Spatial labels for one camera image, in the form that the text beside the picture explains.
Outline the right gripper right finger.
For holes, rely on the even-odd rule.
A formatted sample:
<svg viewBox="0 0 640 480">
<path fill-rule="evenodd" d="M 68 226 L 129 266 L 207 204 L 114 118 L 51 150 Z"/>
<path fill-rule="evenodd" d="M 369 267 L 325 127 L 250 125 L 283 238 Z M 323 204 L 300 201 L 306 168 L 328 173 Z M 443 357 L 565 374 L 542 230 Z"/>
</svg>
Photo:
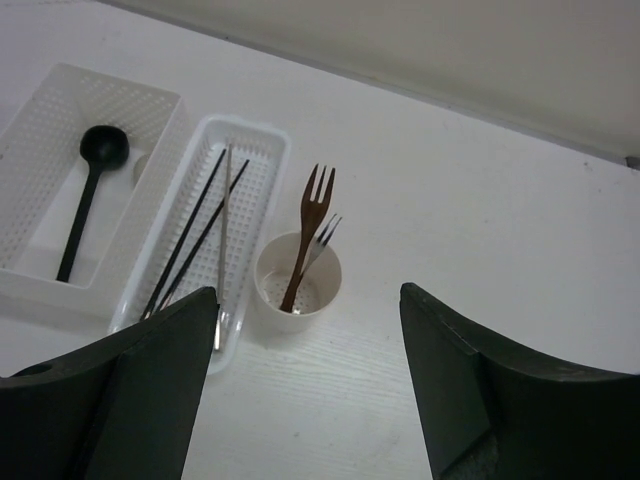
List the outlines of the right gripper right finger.
<svg viewBox="0 0 640 480">
<path fill-rule="evenodd" d="M 635 479 L 639 378 L 536 351 L 418 285 L 400 290 L 435 479 Z"/>
</svg>

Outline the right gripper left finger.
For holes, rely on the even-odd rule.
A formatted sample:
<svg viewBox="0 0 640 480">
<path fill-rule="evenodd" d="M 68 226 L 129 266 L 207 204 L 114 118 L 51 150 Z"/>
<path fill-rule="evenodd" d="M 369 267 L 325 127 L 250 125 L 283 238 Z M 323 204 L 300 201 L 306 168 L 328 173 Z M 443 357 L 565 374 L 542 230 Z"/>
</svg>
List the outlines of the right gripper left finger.
<svg viewBox="0 0 640 480">
<path fill-rule="evenodd" d="M 1 380 L 4 479 L 179 479 L 213 349 L 217 292 Z"/>
</svg>

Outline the black chopstick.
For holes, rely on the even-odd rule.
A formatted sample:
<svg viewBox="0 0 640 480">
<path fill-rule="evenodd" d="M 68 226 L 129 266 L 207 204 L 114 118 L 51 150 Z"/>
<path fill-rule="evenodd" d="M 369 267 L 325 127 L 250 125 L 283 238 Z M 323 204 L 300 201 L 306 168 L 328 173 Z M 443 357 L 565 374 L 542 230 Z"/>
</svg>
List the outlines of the black chopstick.
<svg viewBox="0 0 640 480">
<path fill-rule="evenodd" d="M 230 190 L 230 195 L 233 192 L 234 188 L 236 187 L 236 185 L 238 184 L 239 180 L 241 179 L 244 171 L 246 170 L 246 167 L 248 166 L 248 164 L 250 163 L 249 160 L 246 160 L 245 163 L 243 164 L 243 166 L 241 167 L 240 171 L 238 172 L 238 174 L 236 175 L 236 177 L 234 178 L 234 180 L 232 181 L 231 184 L 231 190 Z M 167 292 L 165 293 L 165 296 L 163 297 L 163 300 L 161 302 L 161 305 L 164 306 L 168 300 L 169 297 L 175 292 L 175 290 L 178 288 L 179 284 L 182 281 L 182 278 L 184 277 L 184 275 L 186 274 L 187 270 L 189 269 L 193 259 L 195 258 L 195 255 L 198 253 L 200 247 L 202 246 L 202 244 L 204 243 L 204 241 L 206 240 L 210 230 L 212 229 L 215 221 L 217 220 L 217 218 L 220 216 L 222 208 L 223 208 L 224 202 L 223 199 L 221 200 L 221 202 L 219 203 L 217 209 L 215 210 L 214 214 L 210 217 L 208 223 L 206 224 L 205 228 L 203 229 L 203 231 L 201 232 L 200 236 L 198 237 L 198 240 L 196 241 L 196 244 L 192 247 L 192 249 L 189 252 L 188 257 L 185 259 L 185 261 L 183 262 L 182 266 L 180 267 L 178 273 L 176 274 L 174 280 L 172 281 L 171 285 L 169 286 Z M 157 307 L 155 305 L 155 308 L 153 310 L 152 313 L 154 313 L 155 311 L 158 311 L 159 307 Z"/>
<path fill-rule="evenodd" d="M 152 292 L 152 294 L 151 294 L 151 296 L 150 296 L 150 298 L 149 298 L 144 310 L 141 313 L 141 316 L 139 318 L 140 321 L 143 321 L 144 319 L 148 318 L 149 315 L 153 312 L 153 310 L 155 308 L 155 305 L 156 305 L 156 302 L 157 302 L 157 299 L 158 299 L 158 296 L 160 295 L 162 289 L 164 288 L 164 285 L 165 285 L 165 283 L 166 283 L 166 281 L 167 281 L 167 279 L 168 279 L 168 277 L 169 277 L 169 275 L 171 273 L 171 270 L 173 269 L 173 265 L 174 265 L 174 263 L 176 262 L 176 260 L 178 258 L 178 255 L 179 255 L 179 253 L 180 253 L 180 251 L 182 249 L 182 246 L 183 246 L 183 244 L 184 244 L 184 242 L 185 242 L 185 240 L 187 238 L 189 230 L 190 230 L 190 228 L 191 228 L 191 226 L 192 226 L 192 224 L 193 224 L 193 222 L 194 222 L 194 220 L 195 220 L 195 218 L 197 216 L 198 210 L 199 210 L 202 202 L 204 201 L 204 199 L 206 197 L 208 189 L 209 189 L 212 181 L 214 180 L 216 173 L 218 172 L 218 169 L 219 169 L 219 167 L 220 167 L 220 165 L 222 163 L 222 160 L 225 157 L 225 154 L 226 154 L 226 149 L 223 149 L 222 152 L 219 155 L 219 158 L 218 158 L 214 168 L 213 168 L 213 171 L 209 175 L 209 178 L 208 178 L 207 182 L 205 183 L 203 189 L 201 190 L 200 196 L 199 196 L 199 198 L 198 198 L 198 200 L 197 200 L 197 202 L 196 202 L 196 204 L 195 204 L 195 206 L 194 206 L 194 208 L 193 208 L 193 210 L 192 210 L 192 212 L 191 212 L 191 214 L 190 214 L 190 216 L 189 216 L 189 218 L 188 218 L 188 220 L 186 222 L 186 225 L 184 226 L 184 228 L 183 228 L 183 230 L 181 232 L 181 235 L 180 235 L 175 247 L 172 250 L 172 253 L 171 253 L 171 256 L 169 257 L 169 260 L 168 260 L 167 264 L 165 265 L 165 267 L 164 267 L 164 269 L 162 271 L 162 274 L 160 275 L 160 277 L 159 277 L 159 279 L 158 279 L 158 281 L 157 281 L 157 283 L 156 283 L 156 285 L 154 287 L 154 290 L 153 290 L 153 292 Z"/>
</svg>

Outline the small metal fork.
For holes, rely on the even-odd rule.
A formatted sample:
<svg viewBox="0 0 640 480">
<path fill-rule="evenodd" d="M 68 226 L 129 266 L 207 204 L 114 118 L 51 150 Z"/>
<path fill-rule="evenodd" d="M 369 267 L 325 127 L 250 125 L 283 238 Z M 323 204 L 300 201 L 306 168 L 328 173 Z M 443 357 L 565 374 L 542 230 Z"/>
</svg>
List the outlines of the small metal fork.
<svg viewBox="0 0 640 480">
<path fill-rule="evenodd" d="M 313 263 L 323 253 L 342 219 L 342 216 L 333 214 L 327 224 L 323 227 L 321 232 L 315 237 L 314 241 L 312 242 L 306 264 L 304 266 L 304 269 L 302 270 L 302 275 L 306 274 Z"/>
</svg>

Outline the grey metal chopstick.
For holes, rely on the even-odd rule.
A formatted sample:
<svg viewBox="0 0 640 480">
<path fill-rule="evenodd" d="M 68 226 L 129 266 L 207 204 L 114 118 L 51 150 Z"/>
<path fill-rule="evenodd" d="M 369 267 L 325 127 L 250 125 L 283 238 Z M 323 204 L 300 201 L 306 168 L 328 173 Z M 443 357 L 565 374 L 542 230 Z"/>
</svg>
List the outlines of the grey metal chopstick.
<svg viewBox="0 0 640 480">
<path fill-rule="evenodd" d="M 225 273 L 226 273 L 226 249 L 227 249 L 227 232 L 228 232 L 228 217 L 230 206 L 230 190 L 232 184 L 232 156 L 233 145 L 230 143 L 227 148 L 226 158 L 226 177 L 224 185 L 224 197 L 223 208 L 221 211 L 221 231 L 220 231 L 220 248 L 218 258 L 218 281 L 217 281 L 217 297 L 218 297 L 218 314 L 216 319 L 216 330 L 214 335 L 213 350 L 215 352 L 220 350 L 221 343 L 221 326 L 222 319 L 224 317 L 224 285 L 225 285 Z"/>
</svg>

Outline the black plastic spoon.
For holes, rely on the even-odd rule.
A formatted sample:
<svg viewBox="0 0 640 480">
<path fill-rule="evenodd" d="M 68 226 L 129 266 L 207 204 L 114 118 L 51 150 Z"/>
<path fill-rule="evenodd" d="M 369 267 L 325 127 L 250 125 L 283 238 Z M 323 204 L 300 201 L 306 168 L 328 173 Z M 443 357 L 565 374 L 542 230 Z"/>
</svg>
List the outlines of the black plastic spoon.
<svg viewBox="0 0 640 480">
<path fill-rule="evenodd" d="M 56 280 L 60 282 L 68 282 L 70 279 L 101 175 L 125 165 L 129 158 L 130 144 L 122 129 L 111 125 L 95 125 L 83 134 L 79 153 L 87 163 L 89 172 L 56 275 Z"/>
</svg>

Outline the brown wooden fork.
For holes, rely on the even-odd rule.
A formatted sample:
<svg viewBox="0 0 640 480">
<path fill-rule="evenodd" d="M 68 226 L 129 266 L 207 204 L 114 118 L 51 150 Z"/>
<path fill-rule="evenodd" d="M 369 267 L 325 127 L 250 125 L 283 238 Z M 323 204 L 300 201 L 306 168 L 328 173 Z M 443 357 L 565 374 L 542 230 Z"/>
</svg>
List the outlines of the brown wooden fork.
<svg viewBox="0 0 640 480">
<path fill-rule="evenodd" d="M 316 164 L 307 181 L 301 198 L 301 232 L 299 250 L 287 290 L 280 305 L 280 309 L 287 313 L 291 313 L 293 310 L 296 293 L 303 276 L 302 271 L 305 264 L 307 251 L 317 229 L 321 225 L 329 210 L 331 202 L 336 169 L 334 167 L 330 169 L 327 185 L 326 187 L 323 187 L 327 170 L 327 167 L 324 166 L 321 172 L 318 187 L 317 189 L 314 189 L 318 168 L 319 165 Z"/>
</svg>

